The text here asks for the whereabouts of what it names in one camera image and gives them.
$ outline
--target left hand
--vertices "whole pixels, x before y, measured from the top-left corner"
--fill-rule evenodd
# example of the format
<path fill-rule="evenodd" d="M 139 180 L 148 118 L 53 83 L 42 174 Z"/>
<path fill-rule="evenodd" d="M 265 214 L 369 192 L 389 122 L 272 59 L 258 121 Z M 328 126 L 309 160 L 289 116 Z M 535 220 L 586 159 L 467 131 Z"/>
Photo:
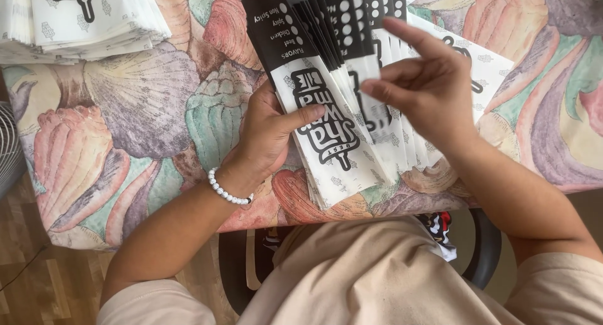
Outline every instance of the left hand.
<path fill-rule="evenodd" d="M 232 161 L 261 182 L 283 166 L 291 132 L 323 115 L 323 105 L 284 114 L 272 85 L 264 82 L 249 98 L 241 141 Z"/>

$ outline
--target tablecloth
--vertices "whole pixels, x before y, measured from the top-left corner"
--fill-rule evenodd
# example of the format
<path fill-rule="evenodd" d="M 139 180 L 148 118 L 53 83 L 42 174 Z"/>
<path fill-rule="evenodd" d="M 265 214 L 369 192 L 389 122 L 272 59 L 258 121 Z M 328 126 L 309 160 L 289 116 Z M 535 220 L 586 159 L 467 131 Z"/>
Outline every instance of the tablecloth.
<path fill-rule="evenodd" d="M 236 148 L 265 81 L 239 0 L 156 0 L 173 37 L 75 66 L 4 66 L 52 242 L 121 244 Z M 515 62 L 481 135 L 566 193 L 603 187 L 603 8 L 593 0 L 417 0 L 410 11 Z M 478 56 L 475 62 L 488 62 Z M 297 151 L 220 231 L 475 205 L 446 160 L 320 211 Z"/>

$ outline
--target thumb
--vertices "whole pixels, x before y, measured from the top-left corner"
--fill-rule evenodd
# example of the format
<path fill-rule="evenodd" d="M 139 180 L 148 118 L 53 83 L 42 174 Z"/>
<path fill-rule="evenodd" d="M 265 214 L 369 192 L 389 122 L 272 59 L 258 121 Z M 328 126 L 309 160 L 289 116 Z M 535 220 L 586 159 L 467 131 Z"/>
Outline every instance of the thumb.
<path fill-rule="evenodd" d="M 363 81 L 360 90 L 399 110 L 402 110 L 404 106 L 410 104 L 417 97 L 417 93 L 414 91 L 405 90 L 391 82 L 376 79 Z"/>
<path fill-rule="evenodd" d="M 293 132 L 296 128 L 305 126 L 311 122 L 317 121 L 324 115 L 323 105 L 307 105 L 299 110 L 280 116 L 280 126 L 287 133 Z"/>

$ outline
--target cable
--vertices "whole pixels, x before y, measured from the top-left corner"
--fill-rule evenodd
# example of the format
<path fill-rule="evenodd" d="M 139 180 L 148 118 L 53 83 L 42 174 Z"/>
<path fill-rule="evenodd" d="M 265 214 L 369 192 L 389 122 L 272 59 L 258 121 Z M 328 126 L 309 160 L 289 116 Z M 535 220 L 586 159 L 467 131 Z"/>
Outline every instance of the cable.
<path fill-rule="evenodd" d="M 38 253 L 35 254 L 34 258 L 31 258 L 31 260 L 25 264 L 25 267 L 23 267 L 21 269 L 21 271 L 19 271 L 19 273 L 17 274 L 17 276 L 15 278 L 13 278 L 10 282 L 8 282 L 6 285 L 4 285 L 2 288 L 0 288 L 0 292 L 2 292 L 8 285 L 10 285 L 12 282 L 14 282 L 15 280 L 17 280 L 17 278 L 19 278 L 19 275 L 21 275 L 23 273 L 23 271 L 25 271 L 25 269 L 30 266 L 30 264 L 40 255 L 40 253 L 44 250 L 46 250 L 48 248 L 48 246 L 46 246 L 45 244 L 41 246 L 40 250 L 38 251 Z"/>

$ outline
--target beige shirt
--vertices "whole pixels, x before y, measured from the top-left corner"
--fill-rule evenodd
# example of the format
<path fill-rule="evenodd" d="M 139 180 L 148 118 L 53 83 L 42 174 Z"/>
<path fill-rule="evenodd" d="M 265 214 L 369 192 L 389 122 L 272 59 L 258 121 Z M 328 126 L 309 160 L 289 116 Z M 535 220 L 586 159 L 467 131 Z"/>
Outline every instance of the beige shirt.
<path fill-rule="evenodd" d="M 603 263 L 567 253 L 526 260 L 505 306 L 467 283 L 409 217 L 299 227 L 240 324 L 603 324 Z M 215 324 L 179 283 L 133 285 L 100 325 Z"/>

